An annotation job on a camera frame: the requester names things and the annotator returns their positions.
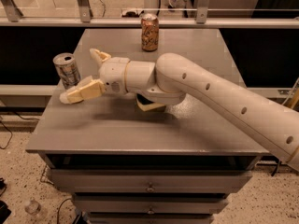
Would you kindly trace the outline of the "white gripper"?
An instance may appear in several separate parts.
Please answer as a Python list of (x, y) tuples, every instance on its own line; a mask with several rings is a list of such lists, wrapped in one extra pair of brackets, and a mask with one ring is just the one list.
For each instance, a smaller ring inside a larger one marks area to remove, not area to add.
[(99, 69), (100, 79), (92, 76), (83, 78), (78, 85), (60, 94), (63, 104), (76, 104), (84, 100), (101, 96), (105, 91), (109, 94), (124, 95), (125, 69), (130, 62), (128, 58), (112, 57), (99, 49), (90, 49), (91, 57), (96, 61)]

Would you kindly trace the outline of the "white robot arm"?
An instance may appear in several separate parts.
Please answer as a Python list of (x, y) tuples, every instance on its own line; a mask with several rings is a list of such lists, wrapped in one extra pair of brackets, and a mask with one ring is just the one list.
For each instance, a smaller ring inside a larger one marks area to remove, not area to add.
[(90, 50), (98, 79), (85, 77), (60, 95), (64, 104), (110, 94), (140, 94), (153, 103), (177, 105), (186, 95), (205, 103), (271, 154), (299, 170), (299, 113), (218, 77), (176, 53), (153, 62)]

